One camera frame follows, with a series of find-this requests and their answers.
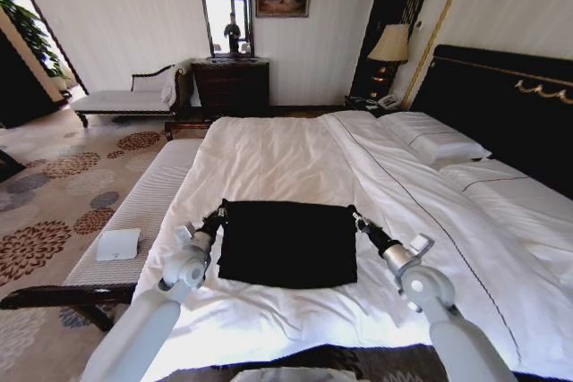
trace upholstered bench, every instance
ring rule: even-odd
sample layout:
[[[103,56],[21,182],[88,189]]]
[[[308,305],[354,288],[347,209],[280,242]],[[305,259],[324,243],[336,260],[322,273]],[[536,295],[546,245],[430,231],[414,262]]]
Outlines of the upholstered bench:
[[[132,75],[131,90],[98,91],[70,104],[88,127],[87,114],[180,116],[191,106],[191,61]]]
[[[103,232],[140,228],[135,259],[96,261],[98,238],[85,251],[61,286],[32,286],[8,294],[0,309],[69,307],[102,331],[113,322],[97,305],[129,304],[151,245],[171,201],[192,166],[201,139],[173,140],[159,151]]]

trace mirror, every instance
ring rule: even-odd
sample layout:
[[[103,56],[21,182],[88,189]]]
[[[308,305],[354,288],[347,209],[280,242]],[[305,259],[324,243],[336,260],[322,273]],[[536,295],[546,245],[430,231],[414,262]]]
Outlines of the mirror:
[[[253,57],[251,0],[203,0],[213,57]]]

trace white bedsheet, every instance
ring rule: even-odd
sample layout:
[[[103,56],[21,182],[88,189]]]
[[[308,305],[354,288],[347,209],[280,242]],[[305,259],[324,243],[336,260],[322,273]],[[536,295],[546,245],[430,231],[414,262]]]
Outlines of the white bedsheet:
[[[573,297],[573,200],[498,160],[447,166],[440,174],[513,233]]]
[[[512,369],[573,374],[573,303],[555,278],[523,248],[513,247],[470,200],[386,136],[371,115],[215,122],[167,211],[135,296],[160,279],[177,247],[173,228],[189,220],[198,225],[223,198],[352,203],[404,243],[416,233],[430,235],[436,244],[425,262],[451,278],[462,313],[485,331]],[[423,315],[398,297],[361,234],[358,283],[334,289],[218,279],[219,254],[220,237],[205,285],[185,301],[147,380],[176,369],[272,360],[319,344],[430,342]]]

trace table lamp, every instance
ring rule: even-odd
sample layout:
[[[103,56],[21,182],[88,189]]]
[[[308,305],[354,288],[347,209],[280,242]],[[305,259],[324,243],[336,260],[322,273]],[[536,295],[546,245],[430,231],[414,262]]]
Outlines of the table lamp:
[[[388,24],[376,47],[368,54],[376,67],[368,86],[367,100],[377,103],[389,93],[392,81],[400,64],[408,59],[409,24]]]

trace wall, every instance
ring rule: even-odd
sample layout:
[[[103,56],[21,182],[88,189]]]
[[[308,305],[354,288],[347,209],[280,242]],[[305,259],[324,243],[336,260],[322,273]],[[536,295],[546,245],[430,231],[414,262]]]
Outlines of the wall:
[[[428,22],[435,22],[434,13],[443,9],[445,0],[426,0],[426,3],[419,18],[426,21],[424,15],[430,11],[432,17]],[[572,23],[573,0],[453,0],[431,52],[436,45],[450,44],[573,59]],[[425,47],[433,25],[430,27],[422,37],[413,36],[413,55],[400,68],[399,81],[393,89],[398,95],[404,94],[411,80],[423,51],[421,46]],[[430,60],[429,55],[413,95]]]
[[[129,89],[131,73],[208,56],[201,0],[36,0],[88,91]],[[341,104],[372,0],[311,0],[305,19],[256,19],[274,105]]]
[[[49,97],[54,102],[63,100],[64,98],[57,90],[56,85],[47,76],[46,71],[34,56],[34,53],[28,48],[26,42],[20,36],[18,30],[14,27],[10,18],[2,8],[0,8],[0,31],[2,31],[10,43],[13,45],[14,49],[18,52],[21,59],[30,68],[30,71],[34,74],[40,85],[44,88],[44,91],[49,95]]]

